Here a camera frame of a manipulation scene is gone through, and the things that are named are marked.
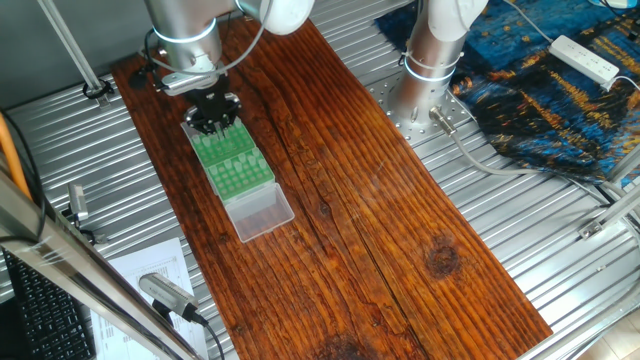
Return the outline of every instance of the clear plastic box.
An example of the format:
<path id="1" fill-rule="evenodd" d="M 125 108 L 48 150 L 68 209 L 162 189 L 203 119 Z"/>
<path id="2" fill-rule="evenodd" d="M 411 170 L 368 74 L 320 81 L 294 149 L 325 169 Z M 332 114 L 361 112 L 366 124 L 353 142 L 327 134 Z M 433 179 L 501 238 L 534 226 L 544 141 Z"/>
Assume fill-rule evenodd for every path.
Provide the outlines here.
<path id="1" fill-rule="evenodd" d="M 275 182 L 262 153 L 239 120 L 224 137 L 203 135 L 186 123 L 182 128 L 207 173 L 213 191 L 222 200 L 240 241 L 249 242 L 293 220 L 295 214 L 282 188 Z M 220 194 L 221 189 L 214 180 L 225 191 L 224 194 Z"/>
<path id="2" fill-rule="evenodd" d="M 270 233 L 295 217 L 278 183 L 261 188 L 224 208 L 243 243 Z"/>

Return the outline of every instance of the aluminum pole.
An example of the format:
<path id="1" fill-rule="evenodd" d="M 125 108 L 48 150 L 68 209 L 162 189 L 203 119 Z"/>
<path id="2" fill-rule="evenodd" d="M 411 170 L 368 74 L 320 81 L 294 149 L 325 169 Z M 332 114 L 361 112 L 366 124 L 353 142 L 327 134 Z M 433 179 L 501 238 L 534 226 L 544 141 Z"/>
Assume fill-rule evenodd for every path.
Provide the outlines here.
<path id="1" fill-rule="evenodd" d="M 64 44 L 64 47 L 67 49 L 71 59 L 73 59 L 73 62 L 76 64 L 76 67 L 80 71 L 84 81 L 89 85 L 89 92 L 95 93 L 102 90 L 102 83 L 93 72 L 93 69 L 91 69 L 89 62 L 84 57 L 84 54 L 82 53 L 82 50 L 80 50 L 76 40 L 73 38 L 73 35 L 71 35 L 71 31 L 69 31 L 67 24 L 64 22 L 64 19 L 62 18 L 62 15 L 60 15 L 56 5 L 53 3 L 53 0 L 38 0 L 38 3 L 40 4 L 40 7 L 42 7 L 42 11 L 47 15 L 51 26 L 53 26 L 53 29 L 58 34 L 60 41 Z M 106 94 L 99 97 L 97 100 L 100 107 L 109 105 L 109 99 Z"/>

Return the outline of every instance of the keyboard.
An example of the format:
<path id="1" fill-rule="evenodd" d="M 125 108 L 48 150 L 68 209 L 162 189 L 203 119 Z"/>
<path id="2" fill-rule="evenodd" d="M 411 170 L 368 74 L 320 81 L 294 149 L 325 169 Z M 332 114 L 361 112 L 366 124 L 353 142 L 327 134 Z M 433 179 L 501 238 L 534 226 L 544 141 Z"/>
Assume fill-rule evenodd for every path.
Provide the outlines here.
<path id="1" fill-rule="evenodd" d="M 3 251 L 34 360 L 93 359 L 79 303 L 20 259 Z"/>

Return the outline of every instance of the paper sheet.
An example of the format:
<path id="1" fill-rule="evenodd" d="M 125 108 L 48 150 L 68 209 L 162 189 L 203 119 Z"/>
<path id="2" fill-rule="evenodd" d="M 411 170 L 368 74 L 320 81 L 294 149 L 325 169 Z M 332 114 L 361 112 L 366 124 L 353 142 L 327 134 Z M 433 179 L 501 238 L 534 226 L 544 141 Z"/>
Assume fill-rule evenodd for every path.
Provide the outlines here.
<path id="1" fill-rule="evenodd" d="M 153 298 L 140 291 L 138 281 L 145 274 L 157 272 L 193 294 L 187 264 L 184 261 L 179 239 L 172 239 L 130 255 L 109 261 L 142 297 L 151 304 Z M 202 356 L 208 359 L 204 329 L 171 313 L 174 328 Z M 142 345 L 133 341 L 98 314 L 91 312 L 93 336 L 98 360 L 154 360 L 158 359 Z"/>

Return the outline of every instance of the wood grain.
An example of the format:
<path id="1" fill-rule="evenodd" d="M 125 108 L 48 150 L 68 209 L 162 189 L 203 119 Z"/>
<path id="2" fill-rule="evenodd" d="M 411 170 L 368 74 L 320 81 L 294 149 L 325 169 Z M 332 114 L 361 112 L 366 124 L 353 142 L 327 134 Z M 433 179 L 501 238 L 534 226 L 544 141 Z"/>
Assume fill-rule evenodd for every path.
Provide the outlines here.
<path id="1" fill-rule="evenodd" d="M 235 20 L 225 61 L 258 26 Z M 181 98 L 127 86 L 242 359 L 513 359 L 551 334 L 317 29 L 265 34 L 230 72 L 296 218 L 242 244 L 179 126 Z"/>

